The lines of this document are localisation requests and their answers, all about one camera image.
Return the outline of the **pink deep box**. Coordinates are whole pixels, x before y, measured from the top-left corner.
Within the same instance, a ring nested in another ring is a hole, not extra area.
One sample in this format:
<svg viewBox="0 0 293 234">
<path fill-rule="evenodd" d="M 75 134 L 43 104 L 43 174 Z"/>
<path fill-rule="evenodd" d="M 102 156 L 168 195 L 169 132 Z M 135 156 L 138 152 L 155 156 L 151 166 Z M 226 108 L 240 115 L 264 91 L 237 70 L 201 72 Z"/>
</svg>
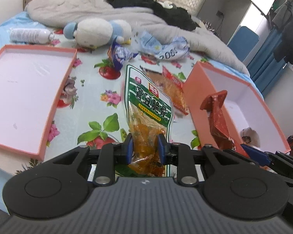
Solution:
<svg viewBox="0 0 293 234">
<path fill-rule="evenodd" d="M 261 151 L 290 152 L 290 146 L 274 116 L 250 83 L 208 62 L 198 61 L 186 79 L 183 91 L 202 145 L 215 146 L 216 142 L 210 133 L 207 112 L 200 106 L 208 95 L 222 90 L 228 94 L 221 110 L 229 133 L 236 142 L 243 142 L 243 129 L 252 128 L 259 136 Z"/>
</svg>

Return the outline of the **green yellow snack packet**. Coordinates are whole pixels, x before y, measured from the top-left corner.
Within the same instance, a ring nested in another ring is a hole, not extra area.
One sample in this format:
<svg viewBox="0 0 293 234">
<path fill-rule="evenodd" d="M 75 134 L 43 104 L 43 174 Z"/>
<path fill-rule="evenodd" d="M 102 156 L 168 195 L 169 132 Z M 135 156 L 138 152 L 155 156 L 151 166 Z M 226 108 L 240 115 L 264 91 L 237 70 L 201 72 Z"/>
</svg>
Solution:
<svg viewBox="0 0 293 234">
<path fill-rule="evenodd" d="M 133 138 L 129 167 L 140 175 L 162 177 L 166 168 L 156 149 L 157 136 L 170 137 L 173 106 L 170 98 L 143 72 L 127 65 L 123 80 L 123 105 Z"/>
</svg>

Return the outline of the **blue chair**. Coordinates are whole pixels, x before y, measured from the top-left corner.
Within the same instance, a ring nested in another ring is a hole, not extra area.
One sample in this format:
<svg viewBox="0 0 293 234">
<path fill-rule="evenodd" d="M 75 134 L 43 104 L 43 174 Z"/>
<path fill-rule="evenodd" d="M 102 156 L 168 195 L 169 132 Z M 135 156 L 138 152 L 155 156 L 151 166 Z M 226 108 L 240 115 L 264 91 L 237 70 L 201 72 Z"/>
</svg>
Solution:
<svg viewBox="0 0 293 234">
<path fill-rule="evenodd" d="M 240 27 L 228 43 L 228 47 L 243 62 L 259 41 L 259 36 L 248 27 Z"/>
</svg>

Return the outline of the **blue curtain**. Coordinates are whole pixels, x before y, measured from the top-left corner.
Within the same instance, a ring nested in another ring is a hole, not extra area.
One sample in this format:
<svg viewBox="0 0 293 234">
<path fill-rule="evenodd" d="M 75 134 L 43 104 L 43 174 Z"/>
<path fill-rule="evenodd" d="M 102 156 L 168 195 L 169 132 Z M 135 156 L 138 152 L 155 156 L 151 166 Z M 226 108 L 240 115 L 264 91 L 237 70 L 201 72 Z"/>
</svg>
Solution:
<svg viewBox="0 0 293 234">
<path fill-rule="evenodd" d="M 247 68 L 252 81 L 265 98 L 283 75 L 285 61 L 277 62 L 274 50 L 282 41 L 282 34 L 273 28 Z"/>
</svg>

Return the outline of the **pink shallow box lid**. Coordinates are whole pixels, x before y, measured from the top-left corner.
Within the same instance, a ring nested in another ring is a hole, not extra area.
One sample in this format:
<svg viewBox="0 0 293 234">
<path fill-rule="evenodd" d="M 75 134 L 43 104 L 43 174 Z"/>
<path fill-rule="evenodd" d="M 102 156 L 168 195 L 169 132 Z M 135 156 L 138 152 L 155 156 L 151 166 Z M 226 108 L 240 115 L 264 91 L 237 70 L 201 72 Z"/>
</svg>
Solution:
<svg viewBox="0 0 293 234">
<path fill-rule="evenodd" d="M 0 148 L 43 160 L 51 123 L 77 58 L 73 48 L 0 49 Z"/>
</svg>

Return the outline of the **snack packets inside box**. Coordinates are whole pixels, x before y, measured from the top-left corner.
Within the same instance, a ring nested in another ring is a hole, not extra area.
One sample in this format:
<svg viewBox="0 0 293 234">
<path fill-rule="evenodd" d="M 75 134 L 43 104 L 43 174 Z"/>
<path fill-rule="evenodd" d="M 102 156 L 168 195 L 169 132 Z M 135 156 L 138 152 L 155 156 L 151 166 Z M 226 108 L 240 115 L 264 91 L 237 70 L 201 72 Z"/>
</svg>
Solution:
<svg viewBox="0 0 293 234">
<path fill-rule="evenodd" d="M 240 132 L 240 136 L 243 140 L 243 142 L 247 145 L 250 145 L 252 147 L 260 148 L 260 138 L 258 133 L 252 129 L 251 127 L 244 128 Z"/>
</svg>

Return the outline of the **white blue plastic bag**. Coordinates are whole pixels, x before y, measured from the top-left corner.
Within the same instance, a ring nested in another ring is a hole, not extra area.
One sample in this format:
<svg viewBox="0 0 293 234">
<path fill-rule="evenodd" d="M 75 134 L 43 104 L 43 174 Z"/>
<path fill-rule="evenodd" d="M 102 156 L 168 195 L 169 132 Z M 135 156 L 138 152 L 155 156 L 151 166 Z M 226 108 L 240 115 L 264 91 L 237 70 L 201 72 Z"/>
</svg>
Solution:
<svg viewBox="0 0 293 234">
<path fill-rule="evenodd" d="M 161 44 L 159 40 L 145 30 L 133 31 L 131 45 L 136 51 L 153 56 L 157 60 L 180 60 L 190 53 L 189 43 L 184 37 L 175 37 L 171 43 Z"/>
</svg>

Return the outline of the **red clear spicy snack packet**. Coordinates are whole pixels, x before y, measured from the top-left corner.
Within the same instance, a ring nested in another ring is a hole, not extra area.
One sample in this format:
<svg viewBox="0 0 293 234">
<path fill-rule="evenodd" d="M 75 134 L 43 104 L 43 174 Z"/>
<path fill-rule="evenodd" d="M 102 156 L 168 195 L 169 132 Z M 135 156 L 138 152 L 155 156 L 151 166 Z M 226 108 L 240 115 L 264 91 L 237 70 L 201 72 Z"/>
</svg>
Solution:
<svg viewBox="0 0 293 234">
<path fill-rule="evenodd" d="M 166 94 L 172 101 L 173 106 L 182 114 L 188 115 L 189 109 L 186 103 L 183 85 L 184 83 L 172 74 L 165 66 L 162 67 L 162 73 L 144 69 L 146 75 Z"/>
</svg>

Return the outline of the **grey bedside shelf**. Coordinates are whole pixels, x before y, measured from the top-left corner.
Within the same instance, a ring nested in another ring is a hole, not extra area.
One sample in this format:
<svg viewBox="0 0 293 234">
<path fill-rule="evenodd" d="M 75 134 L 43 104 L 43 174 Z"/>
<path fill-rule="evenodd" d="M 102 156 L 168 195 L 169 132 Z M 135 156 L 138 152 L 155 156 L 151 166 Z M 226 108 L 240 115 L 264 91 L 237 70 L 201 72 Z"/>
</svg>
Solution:
<svg viewBox="0 0 293 234">
<path fill-rule="evenodd" d="M 210 23 L 214 33 L 227 44 L 250 6 L 251 0 L 205 0 L 198 18 Z"/>
</svg>

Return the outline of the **floral bed sheet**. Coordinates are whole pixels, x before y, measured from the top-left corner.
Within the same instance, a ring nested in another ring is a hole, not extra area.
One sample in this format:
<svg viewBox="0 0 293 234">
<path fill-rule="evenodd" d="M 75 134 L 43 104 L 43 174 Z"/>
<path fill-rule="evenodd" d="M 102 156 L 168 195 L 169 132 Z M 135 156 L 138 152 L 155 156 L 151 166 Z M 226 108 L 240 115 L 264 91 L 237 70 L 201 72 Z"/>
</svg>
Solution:
<svg viewBox="0 0 293 234">
<path fill-rule="evenodd" d="M 0 25 L 0 48 L 10 43 L 10 30 L 13 28 L 42 28 L 41 24 L 30 19 L 26 12 L 21 12 Z M 242 80 L 250 83 L 258 94 L 263 98 L 262 94 L 256 87 L 251 78 L 240 73 L 230 66 L 226 66 L 214 60 L 207 59 L 207 56 L 199 53 L 190 53 L 188 58 L 183 61 L 173 62 L 157 62 L 156 60 L 147 61 L 148 56 L 138 54 L 132 60 L 132 64 L 140 68 L 146 67 L 152 70 L 162 70 L 164 65 L 173 75 L 177 76 L 181 81 L 185 81 L 189 76 L 194 64 L 201 61 L 208 61 L 214 67 L 219 68 L 229 74 L 240 77 Z M 105 141 L 100 137 L 94 139 L 95 147 L 101 148 L 102 143 L 112 142 L 124 139 L 129 128 L 125 119 L 124 104 L 121 102 L 121 83 L 122 78 L 109 80 L 99 75 L 98 68 L 94 68 L 95 64 L 107 59 L 107 47 L 102 47 L 93 51 L 78 51 L 77 60 L 74 64 L 69 80 L 62 96 L 57 105 L 57 111 L 52 120 L 50 139 L 46 147 L 45 160 L 49 160 L 57 155 L 70 150 L 77 145 L 77 138 L 80 134 L 91 130 L 88 126 L 90 121 L 98 121 L 98 128 L 103 129 L 103 121 L 105 118 L 117 113 L 120 129 L 114 132 L 108 132 L 109 138 Z M 174 110 L 174 120 L 171 130 L 171 142 L 178 141 L 190 146 L 199 147 L 199 139 L 194 132 L 195 127 L 190 117 L 177 113 Z M 38 165 L 40 161 L 8 151 L 0 150 L 0 184 L 13 175 L 21 173 L 24 170 Z"/>
</svg>

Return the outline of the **grey blanket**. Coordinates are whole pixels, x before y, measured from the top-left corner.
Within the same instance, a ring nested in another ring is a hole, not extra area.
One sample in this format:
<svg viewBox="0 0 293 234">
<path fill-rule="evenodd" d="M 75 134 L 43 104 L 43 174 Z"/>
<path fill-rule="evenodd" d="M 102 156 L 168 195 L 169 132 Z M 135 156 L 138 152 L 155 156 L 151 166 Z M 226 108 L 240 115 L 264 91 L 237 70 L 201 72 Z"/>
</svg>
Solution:
<svg viewBox="0 0 293 234">
<path fill-rule="evenodd" d="M 247 67 L 233 51 L 211 32 L 202 28 L 187 31 L 170 26 L 145 7 L 115 9 L 105 0 L 32 0 L 25 10 L 33 21 L 53 28 L 61 28 L 67 23 L 84 19 L 101 18 L 107 21 L 125 20 L 131 27 L 145 29 L 162 44 L 170 43 L 174 37 L 183 36 L 192 51 L 204 52 L 215 61 L 249 74 Z"/>
</svg>

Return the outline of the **white blue plush toy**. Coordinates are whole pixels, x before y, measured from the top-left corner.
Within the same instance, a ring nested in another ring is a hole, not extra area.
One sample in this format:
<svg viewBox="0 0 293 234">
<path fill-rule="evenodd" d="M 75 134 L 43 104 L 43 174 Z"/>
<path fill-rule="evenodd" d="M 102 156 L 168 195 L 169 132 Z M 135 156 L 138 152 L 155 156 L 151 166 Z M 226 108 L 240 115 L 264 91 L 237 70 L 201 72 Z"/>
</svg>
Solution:
<svg viewBox="0 0 293 234">
<path fill-rule="evenodd" d="M 104 45 L 128 43 L 132 28 L 122 19 L 107 21 L 100 18 L 84 19 L 79 23 L 68 23 L 64 29 L 65 38 L 76 41 L 83 48 L 95 49 Z"/>
</svg>

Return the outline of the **black clothes pile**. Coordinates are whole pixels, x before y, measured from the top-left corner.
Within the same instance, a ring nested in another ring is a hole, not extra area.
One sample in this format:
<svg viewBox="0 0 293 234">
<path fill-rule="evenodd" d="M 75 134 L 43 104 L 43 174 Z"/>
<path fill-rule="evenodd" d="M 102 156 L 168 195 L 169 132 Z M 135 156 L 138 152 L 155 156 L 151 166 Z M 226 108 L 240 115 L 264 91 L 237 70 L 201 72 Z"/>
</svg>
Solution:
<svg viewBox="0 0 293 234">
<path fill-rule="evenodd" d="M 106 0 L 114 8 L 146 7 L 153 10 L 153 14 L 163 19 L 168 25 L 187 31 L 193 31 L 198 24 L 192 20 L 191 15 L 182 7 L 174 6 L 166 9 L 155 0 Z"/>
</svg>

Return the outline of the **white spray bottle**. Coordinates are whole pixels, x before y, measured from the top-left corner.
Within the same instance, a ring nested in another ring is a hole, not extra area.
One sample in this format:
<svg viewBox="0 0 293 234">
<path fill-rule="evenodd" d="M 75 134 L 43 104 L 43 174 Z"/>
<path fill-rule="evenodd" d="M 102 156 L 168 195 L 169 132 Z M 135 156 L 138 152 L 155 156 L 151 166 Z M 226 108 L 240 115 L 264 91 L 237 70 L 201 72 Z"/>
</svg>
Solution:
<svg viewBox="0 0 293 234">
<path fill-rule="evenodd" d="M 10 41 L 30 44 L 48 44 L 54 34 L 46 28 L 14 28 L 10 32 Z"/>
</svg>

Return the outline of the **dark red snack bag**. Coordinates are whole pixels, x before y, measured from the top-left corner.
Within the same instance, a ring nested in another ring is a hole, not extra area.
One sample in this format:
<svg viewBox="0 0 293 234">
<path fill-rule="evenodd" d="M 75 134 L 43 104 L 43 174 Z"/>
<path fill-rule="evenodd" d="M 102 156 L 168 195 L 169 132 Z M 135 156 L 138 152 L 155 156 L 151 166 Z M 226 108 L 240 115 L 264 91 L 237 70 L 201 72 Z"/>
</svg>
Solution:
<svg viewBox="0 0 293 234">
<path fill-rule="evenodd" d="M 200 109 L 206 110 L 208 114 L 208 122 L 210 133 L 214 138 L 220 150 L 237 151 L 241 147 L 230 136 L 229 129 L 223 115 L 222 106 L 228 92 L 222 90 L 211 95 L 208 95 L 201 103 Z"/>
</svg>

